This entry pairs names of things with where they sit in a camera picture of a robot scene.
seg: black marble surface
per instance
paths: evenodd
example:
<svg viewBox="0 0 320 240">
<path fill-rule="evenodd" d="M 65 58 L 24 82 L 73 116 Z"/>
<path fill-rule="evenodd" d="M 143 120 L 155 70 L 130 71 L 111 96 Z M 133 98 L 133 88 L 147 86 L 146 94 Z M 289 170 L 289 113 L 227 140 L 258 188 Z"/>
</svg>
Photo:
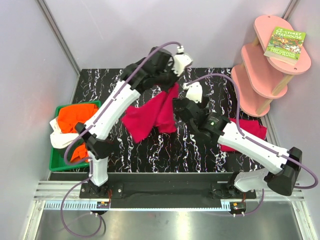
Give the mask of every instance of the black marble surface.
<svg viewBox="0 0 320 240">
<path fill-rule="evenodd" d="M 189 68 L 180 78 L 179 97 L 184 97 L 182 84 L 209 73 L 230 76 L 231 68 Z M 121 69 L 83 69 L 73 103 L 106 101 L 120 80 Z M 200 82 L 203 94 L 210 97 L 209 108 L 229 118 L 236 117 L 237 99 L 230 82 L 222 77 L 211 77 Z M 146 91 L 134 106 L 139 107 L 160 93 L 159 87 Z M 240 112 L 241 119 L 258 119 Z M 236 172 L 260 169 L 262 166 L 239 152 L 222 152 L 217 145 L 198 145 L 181 121 L 176 123 L 177 132 L 161 133 L 154 128 L 148 138 L 134 143 L 121 120 L 110 132 L 115 150 L 109 158 L 108 172 Z M 85 172 L 77 168 L 75 172 Z"/>
</svg>

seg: white wall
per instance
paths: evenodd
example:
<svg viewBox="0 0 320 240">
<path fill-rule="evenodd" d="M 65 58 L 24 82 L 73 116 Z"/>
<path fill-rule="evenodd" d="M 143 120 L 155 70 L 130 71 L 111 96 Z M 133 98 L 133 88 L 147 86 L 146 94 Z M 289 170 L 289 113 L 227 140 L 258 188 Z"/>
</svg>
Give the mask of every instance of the white wall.
<svg viewBox="0 0 320 240">
<path fill-rule="evenodd" d="M 320 177 L 320 2 L 301 1 L 289 22 L 297 31 L 305 31 L 304 47 L 311 57 L 311 68 L 295 76 L 287 94 L 271 103 L 270 116 L 282 147 L 298 147 L 302 162 Z M 313 183 L 301 172 L 303 184 Z M 317 235 L 320 238 L 320 186 L 303 192 Z"/>
<path fill-rule="evenodd" d="M 49 120 L 77 76 L 36 1 L 0 1 L 0 22 L 0 238 L 18 240 L 48 175 Z"/>
<path fill-rule="evenodd" d="M 82 69 L 123 68 L 169 41 L 184 45 L 194 67 L 233 67 L 254 20 L 281 16 L 289 1 L 46 0 Z"/>
</svg>

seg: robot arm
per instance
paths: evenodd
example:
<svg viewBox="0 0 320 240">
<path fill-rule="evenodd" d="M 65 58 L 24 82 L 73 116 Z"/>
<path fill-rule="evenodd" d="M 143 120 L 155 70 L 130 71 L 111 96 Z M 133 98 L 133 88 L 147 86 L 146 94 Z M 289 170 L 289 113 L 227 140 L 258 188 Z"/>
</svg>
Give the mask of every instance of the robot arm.
<svg viewBox="0 0 320 240">
<path fill-rule="evenodd" d="M 144 58 L 127 66 L 121 78 L 126 80 L 143 60 Z M 89 182 L 93 189 L 99 188 L 108 180 L 108 157 L 112 152 L 112 144 L 107 137 L 115 122 L 144 91 L 154 85 L 160 86 L 165 91 L 170 89 L 185 68 L 191 64 L 192 59 L 184 53 L 182 46 L 178 47 L 177 54 L 174 56 L 166 50 L 157 52 L 131 81 L 125 83 L 122 80 L 116 84 L 114 91 L 91 119 L 85 124 L 76 125 L 76 130 L 80 134 L 86 130 L 86 126 L 91 126 L 82 138 L 93 161 L 91 165 L 93 174 Z M 177 117 L 186 123 L 188 130 L 198 143 L 203 141 L 232 147 L 265 167 L 252 172 L 235 172 L 227 185 L 229 194 L 232 196 L 239 192 L 263 189 L 268 186 L 281 195 L 291 195 L 300 168 L 279 155 L 271 154 L 264 147 L 272 148 L 299 162 L 302 152 L 297 148 L 287 150 L 272 145 L 244 130 L 242 131 L 244 136 L 242 136 L 235 123 L 217 113 L 210 113 L 209 109 L 205 108 L 207 102 L 208 98 L 202 97 L 201 85 L 195 82 L 188 87 L 186 98 L 173 101 L 173 107 Z M 253 143 L 246 137 L 250 137 L 259 144 Z"/>
<path fill-rule="evenodd" d="M 112 144 L 107 137 L 115 122 L 144 91 L 155 85 L 160 86 L 164 91 L 169 90 L 178 81 L 185 68 L 192 64 L 192 59 L 184 53 L 182 46 L 178 47 L 177 54 L 174 56 L 162 49 L 143 65 L 129 83 L 125 83 L 143 60 L 144 58 L 127 66 L 123 70 L 122 80 L 116 84 L 115 89 L 97 113 L 85 124 L 78 123 L 75 127 L 81 134 L 87 126 L 93 126 L 82 137 L 93 162 L 91 165 L 93 174 L 90 176 L 92 188 L 97 189 L 108 180 L 108 158 L 112 152 Z"/>
<path fill-rule="evenodd" d="M 173 106 L 176 116 L 186 123 L 196 142 L 229 146 L 265 167 L 257 171 L 235 172 L 227 184 L 229 194 L 233 196 L 239 191 L 245 193 L 269 187 L 278 194 L 290 196 L 300 167 L 280 156 L 290 157 L 301 163 L 301 150 L 296 147 L 288 150 L 273 145 L 242 129 L 243 136 L 234 122 L 217 113 L 210 113 L 205 108 L 208 100 L 202 97 L 202 87 L 198 82 L 184 87 L 187 89 L 186 98 L 173 100 Z M 266 148 L 279 154 L 273 154 Z"/>
</svg>

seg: pink shelf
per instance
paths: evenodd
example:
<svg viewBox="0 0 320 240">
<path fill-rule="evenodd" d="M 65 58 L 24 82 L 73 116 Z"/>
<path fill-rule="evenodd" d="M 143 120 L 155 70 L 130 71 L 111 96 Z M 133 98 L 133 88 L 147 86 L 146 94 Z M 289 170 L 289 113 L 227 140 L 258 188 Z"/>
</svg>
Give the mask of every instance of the pink shelf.
<svg viewBox="0 0 320 240">
<path fill-rule="evenodd" d="M 275 27 L 293 30 L 290 23 L 278 16 L 262 15 L 254 21 L 254 30 L 261 43 L 263 51 L 266 50 Z M 275 69 L 290 75 L 303 74 L 311 66 L 311 59 L 304 47 L 301 49 L 299 61 L 294 66 L 270 57 L 267 57 L 267 60 Z"/>
<path fill-rule="evenodd" d="M 231 70 L 231 77 L 239 88 L 240 96 L 237 96 L 237 99 L 240 101 L 242 111 L 253 117 L 266 115 L 270 110 L 270 105 L 260 115 L 256 113 L 257 109 L 268 99 L 253 90 L 246 68 L 241 65 L 234 66 Z"/>
<path fill-rule="evenodd" d="M 284 74 L 269 64 L 259 44 L 256 46 L 252 43 L 244 45 L 241 49 L 241 55 L 251 87 L 256 93 L 267 99 L 278 99 L 286 94 L 287 86 L 278 95 L 272 95 L 273 89 L 283 79 Z"/>
</svg>

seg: green plastic basket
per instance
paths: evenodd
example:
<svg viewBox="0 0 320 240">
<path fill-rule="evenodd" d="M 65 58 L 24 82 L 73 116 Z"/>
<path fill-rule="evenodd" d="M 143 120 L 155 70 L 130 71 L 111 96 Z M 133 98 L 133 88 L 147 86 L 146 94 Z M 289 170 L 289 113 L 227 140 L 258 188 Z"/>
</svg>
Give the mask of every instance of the green plastic basket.
<svg viewBox="0 0 320 240">
<path fill-rule="evenodd" d="M 98 108 L 101 107 L 100 101 L 81 102 L 81 103 L 77 103 L 77 104 L 95 104 L 98 106 Z M 58 117 L 59 112 L 62 108 L 70 106 L 70 105 L 73 105 L 73 104 L 58 106 L 55 110 L 55 118 Z M 50 165 L 49 165 L 50 171 L 58 172 L 58 171 L 66 171 L 66 170 L 70 170 L 70 169 L 77 169 L 77 168 L 84 168 L 84 167 L 89 167 L 89 163 L 82 162 L 82 163 L 79 163 L 79 164 L 73 165 L 73 166 L 66 165 L 64 158 L 61 156 L 61 153 L 59 152 L 59 150 L 56 148 L 51 149 L 51 157 L 50 157 Z"/>
</svg>

